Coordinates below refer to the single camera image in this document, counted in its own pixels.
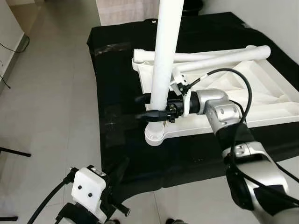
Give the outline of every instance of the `robotic arm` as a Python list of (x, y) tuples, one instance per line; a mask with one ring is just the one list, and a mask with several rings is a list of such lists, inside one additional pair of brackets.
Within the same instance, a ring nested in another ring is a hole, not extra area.
[(189, 85), (182, 84), (180, 77), (173, 77), (171, 86), (176, 94), (169, 93), (166, 110), (147, 111), (137, 118), (173, 123), (176, 118), (186, 114), (184, 105), (188, 105), (188, 113), (206, 115), (222, 149), (222, 157), (227, 165), (227, 182), (234, 202), (240, 208), (252, 211), (263, 224), (298, 223), (299, 201), (288, 196), (288, 185), (279, 169), (285, 170), (272, 160), (260, 142), (255, 141), (246, 125), (252, 95), (247, 79), (232, 69), (218, 69), (207, 75), (221, 70), (236, 73), (246, 83), (249, 102), (245, 112), (237, 102), (229, 100), (222, 90), (189, 90), (207, 76)]

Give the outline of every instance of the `table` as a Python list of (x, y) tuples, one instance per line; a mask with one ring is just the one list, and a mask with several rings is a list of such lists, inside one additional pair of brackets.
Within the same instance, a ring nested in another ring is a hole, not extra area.
[[(114, 196), (123, 200), (147, 191), (225, 174), (213, 133), (165, 139), (157, 146), (144, 140), (145, 123), (134, 115), (145, 110), (134, 97), (142, 94), (132, 69), (133, 49), (155, 49), (157, 23), (152, 20), (94, 27), (88, 46), (97, 80), (102, 169), (123, 156), (130, 164)], [(273, 41), (232, 13), (183, 17), (176, 52), (201, 52), (269, 45), (268, 61), (299, 90), (299, 66)], [(275, 161), (299, 155), (299, 122), (250, 129)]]

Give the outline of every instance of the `white base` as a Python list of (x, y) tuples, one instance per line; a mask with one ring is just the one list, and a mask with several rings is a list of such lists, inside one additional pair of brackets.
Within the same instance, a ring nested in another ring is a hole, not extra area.
[[(228, 51), (214, 51), (213, 54), (227, 54)], [(198, 77), (216, 68), (234, 68), (248, 79), (253, 101), (247, 116), (249, 127), (277, 125), (299, 121), (299, 92), (267, 61), (243, 61), (226, 64), (208, 69), (184, 72), (187, 82), (191, 83)], [(153, 65), (151, 62), (136, 64), (143, 93), (151, 92)], [(224, 90), (231, 100), (239, 102), (245, 109), (247, 90), (243, 81), (231, 72), (219, 72), (200, 81), (192, 90), (218, 88)], [(211, 126), (205, 115), (191, 114), (186, 118), (178, 118), (175, 123), (165, 122), (163, 133), (149, 133), (145, 129), (145, 139), (149, 145), (160, 145), (164, 139), (211, 133)]]

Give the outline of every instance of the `black fabric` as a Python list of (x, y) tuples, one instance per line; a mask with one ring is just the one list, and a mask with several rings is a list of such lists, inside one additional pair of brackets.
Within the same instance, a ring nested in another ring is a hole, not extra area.
[[(270, 185), (269, 187), (286, 194), (282, 185)], [(286, 209), (297, 208), (294, 203), (270, 193), (261, 187), (254, 188), (253, 191), (262, 208), (272, 216)]]
[[(142, 95), (139, 76), (132, 69), (133, 49), (155, 49), (157, 23), (150, 20), (95, 27), (88, 46), (97, 79), (100, 149), (105, 171), (127, 156), (129, 167), (114, 195), (124, 200), (138, 193), (225, 175), (221, 148), (212, 133), (166, 139), (157, 147), (144, 139), (145, 123), (134, 115), (145, 110), (135, 104)], [(299, 67), (262, 33), (245, 28), (232, 13), (183, 17), (177, 52), (201, 52), (269, 45), (268, 61), (299, 90)], [(105, 49), (100, 54), (96, 49)], [(299, 155), (299, 123), (251, 128), (275, 161)]]
[(223, 150), (231, 147), (235, 139), (235, 145), (246, 142), (255, 141), (254, 136), (251, 134), (250, 129), (246, 124), (234, 124), (226, 128), (222, 128), (216, 132), (215, 137)]
[(242, 209), (253, 211), (251, 195), (244, 177), (238, 175), (234, 168), (228, 168), (226, 170), (226, 180), (234, 203)]
[(56, 220), (70, 219), (77, 224), (97, 224), (98, 219), (80, 204), (67, 203), (59, 212)]

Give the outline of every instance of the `white pvc pipe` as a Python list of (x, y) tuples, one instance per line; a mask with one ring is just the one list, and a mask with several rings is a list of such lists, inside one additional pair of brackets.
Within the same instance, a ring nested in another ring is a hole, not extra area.
[[(248, 49), (254, 49), (256, 46), (249, 45), (246, 48), (233, 49), (234, 52), (245, 51)], [(175, 53), (174, 61), (175, 62), (194, 62), (204, 59), (218, 57), (217, 54), (207, 54), (206, 52), (201, 53)], [(155, 52), (143, 49), (134, 49), (133, 61), (135, 63), (143, 63), (145, 61), (153, 61), (155, 59)]]
[[(183, 4), (184, 0), (160, 0), (150, 98), (151, 110), (164, 110), (166, 107)], [(163, 122), (149, 122), (144, 134), (150, 145), (160, 145), (164, 136)]]
[(256, 47), (254, 49), (236, 52), (229, 55), (201, 60), (198, 62), (185, 63), (175, 67), (173, 72), (176, 73), (176, 72), (192, 71), (192, 70), (203, 69), (207, 67), (213, 67), (216, 65), (241, 62), (246, 60), (262, 60), (268, 58), (270, 54), (271, 54), (270, 47), (264, 45), (264, 46)]

